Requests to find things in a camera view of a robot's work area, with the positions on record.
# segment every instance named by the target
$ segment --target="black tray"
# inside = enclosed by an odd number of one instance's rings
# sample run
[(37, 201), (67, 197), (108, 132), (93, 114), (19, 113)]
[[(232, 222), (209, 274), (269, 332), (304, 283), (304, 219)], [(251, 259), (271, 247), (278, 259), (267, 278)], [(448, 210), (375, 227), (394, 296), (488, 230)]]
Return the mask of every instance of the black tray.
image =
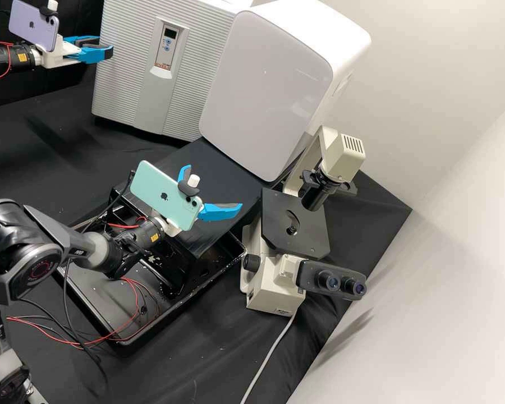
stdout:
[[(115, 210), (112, 222), (130, 224), (131, 218), (134, 221), (137, 214), (134, 207), (121, 206)], [(94, 229), (110, 230), (102, 225), (94, 226)], [(135, 293), (126, 281), (113, 281), (102, 273), (71, 264), (68, 290), (90, 320), (95, 321), (94, 326), (103, 336), (115, 332), (108, 342), (117, 352), (129, 355), (183, 312), (190, 299), (226, 270), (238, 267), (244, 255), (243, 244), (230, 232), (200, 258), (181, 250), (175, 240), (163, 239), (153, 255), (141, 260), (125, 275), (149, 290), (148, 293), (142, 287), (136, 288), (142, 313), (136, 316)], [(57, 277), (62, 282), (63, 274), (64, 268), (58, 268)]]

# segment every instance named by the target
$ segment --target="mint green iphone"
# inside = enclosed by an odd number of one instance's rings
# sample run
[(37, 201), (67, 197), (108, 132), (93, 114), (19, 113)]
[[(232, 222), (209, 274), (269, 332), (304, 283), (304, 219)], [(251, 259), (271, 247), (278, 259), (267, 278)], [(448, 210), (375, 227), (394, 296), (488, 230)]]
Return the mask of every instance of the mint green iphone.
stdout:
[(177, 181), (145, 160), (136, 169), (130, 189), (142, 202), (182, 230), (191, 229), (202, 209), (202, 200), (198, 196), (183, 194)]

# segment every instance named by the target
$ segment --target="white device housing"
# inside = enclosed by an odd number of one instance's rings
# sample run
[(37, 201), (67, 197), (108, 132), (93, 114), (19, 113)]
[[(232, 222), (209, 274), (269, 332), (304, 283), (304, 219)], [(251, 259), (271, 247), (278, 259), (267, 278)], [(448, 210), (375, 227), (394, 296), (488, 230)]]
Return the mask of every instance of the white device housing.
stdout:
[(247, 308), (292, 316), (305, 300), (306, 291), (296, 286), (297, 271), (303, 258), (277, 254), (262, 238), (261, 219), (243, 227), (242, 240), (247, 253), (260, 256), (256, 273), (241, 266), (240, 290), (247, 297)]
[[(303, 170), (320, 163), (325, 175), (336, 182), (351, 182), (365, 160), (360, 139), (320, 126), (284, 182), (283, 192), (298, 197), (303, 186)], [(247, 308), (291, 316), (305, 299), (305, 291), (296, 285), (299, 265), (305, 259), (273, 250), (262, 237), (261, 217), (243, 227), (243, 245), (248, 254), (260, 257), (256, 273), (241, 263), (240, 290), (247, 296)]]
[(106, 1), (100, 39), (114, 45), (114, 55), (97, 66), (92, 113), (154, 134), (198, 138), (233, 18), (251, 3)]
[(200, 133), (253, 174), (275, 180), (311, 141), (369, 45), (363, 28), (318, 0), (241, 11)]

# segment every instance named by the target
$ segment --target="black cloth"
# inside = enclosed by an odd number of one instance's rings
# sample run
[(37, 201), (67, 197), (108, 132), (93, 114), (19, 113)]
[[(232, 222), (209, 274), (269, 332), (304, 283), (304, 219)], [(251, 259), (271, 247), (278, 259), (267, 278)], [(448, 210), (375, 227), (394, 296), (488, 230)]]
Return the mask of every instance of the black cloth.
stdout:
[[(155, 162), (183, 145), (96, 124), (91, 94), (92, 85), (86, 85), (0, 107), (0, 198), (71, 223), (104, 205), (110, 188), (140, 160)], [(363, 173), (355, 182), (358, 197), (335, 195), (325, 204), (332, 248), (327, 260), (368, 275), (410, 209)], [(49, 278), (27, 297), (63, 319), (61, 292)], [(284, 403), (348, 306), (308, 294), (249, 402)], [(21, 302), (6, 311), (41, 314)], [(73, 302), (70, 313), (79, 330), (95, 333)], [(8, 332), (52, 404), (237, 403), (287, 321), (245, 309), (239, 271), (230, 271), (136, 354), (119, 359), (98, 351), (110, 379), (104, 400), (90, 392), (102, 390), (102, 377), (84, 353), (22, 324), (8, 324)]]

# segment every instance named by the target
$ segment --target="smartphone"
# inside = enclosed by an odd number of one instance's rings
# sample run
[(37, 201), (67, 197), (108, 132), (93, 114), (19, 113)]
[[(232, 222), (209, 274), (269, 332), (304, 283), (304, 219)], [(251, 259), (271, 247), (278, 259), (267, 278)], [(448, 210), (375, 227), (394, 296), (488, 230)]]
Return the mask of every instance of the smartphone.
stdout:
[(202, 200), (198, 196), (183, 194), (176, 180), (145, 160), (137, 167), (130, 190), (182, 230), (191, 229), (202, 209)]
[(9, 25), (11, 33), (52, 52), (56, 46), (58, 26), (58, 17), (45, 17), (37, 7), (21, 0), (13, 0)]

